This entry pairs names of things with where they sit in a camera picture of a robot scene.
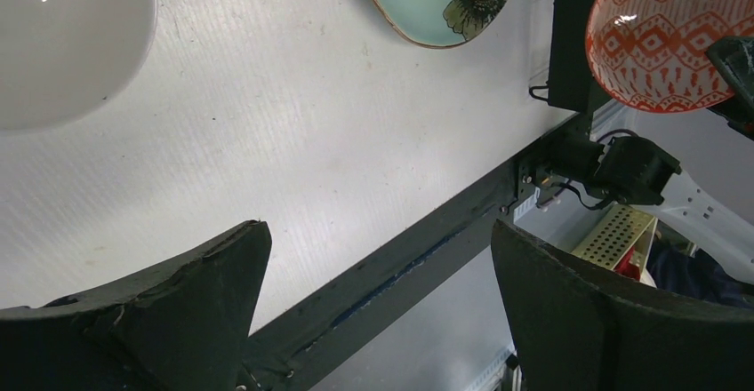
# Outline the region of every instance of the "black bracket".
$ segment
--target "black bracket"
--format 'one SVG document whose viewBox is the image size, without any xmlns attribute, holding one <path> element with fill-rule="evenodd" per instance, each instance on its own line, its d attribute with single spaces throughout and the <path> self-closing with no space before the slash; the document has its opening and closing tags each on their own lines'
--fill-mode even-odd
<svg viewBox="0 0 754 391">
<path fill-rule="evenodd" d="M 592 77 L 587 62 L 584 34 L 594 2 L 555 0 L 548 81 L 529 88 L 532 98 L 580 113 L 592 113 L 611 99 Z"/>
<path fill-rule="evenodd" d="M 754 37 L 724 37 L 707 50 L 707 57 L 736 94 L 710 111 L 754 140 Z"/>
</svg>

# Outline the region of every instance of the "white bowl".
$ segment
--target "white bowl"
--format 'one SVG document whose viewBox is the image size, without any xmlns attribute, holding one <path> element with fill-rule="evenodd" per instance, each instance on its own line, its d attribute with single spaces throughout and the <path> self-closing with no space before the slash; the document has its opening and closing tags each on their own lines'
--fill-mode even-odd
<svg viewBox="0 0 754 391">
<path fill-rule="evenodd" d="M 156 0 L 0 0 L 0 130 L 77 118 L 147 57 Z"/>
</svg>

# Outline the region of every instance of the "black metal frame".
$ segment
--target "black metal frame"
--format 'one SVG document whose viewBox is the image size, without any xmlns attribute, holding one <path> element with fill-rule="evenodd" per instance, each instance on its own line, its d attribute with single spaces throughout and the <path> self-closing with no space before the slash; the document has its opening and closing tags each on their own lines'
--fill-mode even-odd
<svg viewBox="0 0 754 391">
<path fill-rule="evenodd" d="M 512 221 L 533 194 L 523 179 L 529 165 L 554 140 L 590 125 L 591 116 L 572 117 L 255 332 L 243 385 L 313 387 L 488 247 L 495 221 Z"/>
<path fill-rule="evenodd" d="M 587 62 L 584 35 L 594 1 L 555 0 L 548 81 L 529 88 L 533 98 L 580 113 L 592 113 L 611 100 L 592 77 Z"/>
</svg>

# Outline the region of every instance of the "dark fabric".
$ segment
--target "dark fabric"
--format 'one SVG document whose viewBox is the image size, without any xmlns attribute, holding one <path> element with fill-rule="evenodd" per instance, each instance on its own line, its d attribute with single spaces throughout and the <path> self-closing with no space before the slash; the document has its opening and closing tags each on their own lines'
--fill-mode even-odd
<svg viewBox="0 0 754 391">
<path fill-rule="evenodd" d="M 646 269 L 658 289 L 729 307 L 754 309 L 742 287 L 705 251 L 690 258 L 673 245 L 655 240 Z"/>
</svg>

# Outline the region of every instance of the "black cable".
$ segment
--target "black cable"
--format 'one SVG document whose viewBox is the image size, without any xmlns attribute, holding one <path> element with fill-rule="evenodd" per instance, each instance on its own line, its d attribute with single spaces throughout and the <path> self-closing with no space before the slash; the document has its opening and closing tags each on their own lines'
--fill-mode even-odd
<svg viewBox="0 0 754 391">
<path fill-rule="evenodd" d="M 625 134 L 627 134 L 629 136 L 638 137 L 638 133 L 636 133 L 634 131 L 631 131 L 629 129 L 615 129 L 614 131 L 609 131 L 608 133 L 600 136 L 597 139 L 597 143 L 602 143 L 603 140 L 606 140 L 607 138 L 610 138 L 611 136 L 620 135 L 620 134 L 623 134 L 623 133 L 625 133 Z"/>
<path fill-rule="evenodd" d="M 553 187 L 561 187 L 564 190 L 568 190 L 568 191 L 571 191 L 572 193 L 576 194 L 576 196 L 579 197 L 579 203 L 581 203 L 582 206 L 584 206 L 585 208 L 589 209 L 590 211 L 601 211 L 601 210 L 605 209 L 607 206 L 609 206 L 610 204 L 612 204 L 615 201 L 614 197 L 609 196 L 605 200 L 602 200 L 601 202 L 599 202 L 599 203 L 597 203 L 597 204 L 595 204 L 593 206 L 589 206 L 586 203 L 584 203 L 584 201 L 582 200 L 582 192 L 579 191 L 573 185 L 566 184 L 564 182 L 556 182 L 556 183 L 552 184 L 552 186 Z"/>
<path fill-rule="evenodd" d="M 532 98 L 536 100 L 541 100 L 542 102 L 549 102 L 549 99 L 543 96 L 539 96 L 536 93 L 534 93 L 534 91 L 544 91 L 546 89 L 549 89 L 549 86 L 547 84 L 543 86 L 532 86 L 529 88 L 529 96 L 531 96 Z"/>
<path fill-rule="evenodd" d="M 615 136 L 615 135 L 620 135 L 620 134 L 626 134 L 626 135 L 629 135 L 629 136 L 636 136 L 636 137 L 638 137 L 638 133 L 636 133 L 636 132 L 634 132 L 634 131 L 632 131 L 630 129 L 615 129 L 615 130 L 609 131 L 608 133 L 605 133 L 604 135 L 602 135 L 599 138 L 597 138 L 597 143 L 602 143 L 607 138 L 610 138 L 611 136 Z M 573 182 L 573 181 L 574 180 L 567 180 L 565 182 L 565 185 L 571 187 L 571 182 Z M 547 206 L 549 206 L 552 202 L 555 201 L 555 199 L 557 199 L 558 197 L 560 197 L 561 195 L 563 195 L 563 193 L 565 193 L 565 191 L 566 191 L 566 188 L 562 188 L 562 186 L 560 186 L 560 185 L 554 185 L 553 184 L 553 185 L 551 185 L 551 187 L 561 187 L 561 188 L 554 195 L 552 195 L 552 197 L 548 198 L 547 200 L 545 200 L 542 203 L 537 203 L 537 207 L 541 208 L 541 207 L 547 207 Z"/>
</svg>

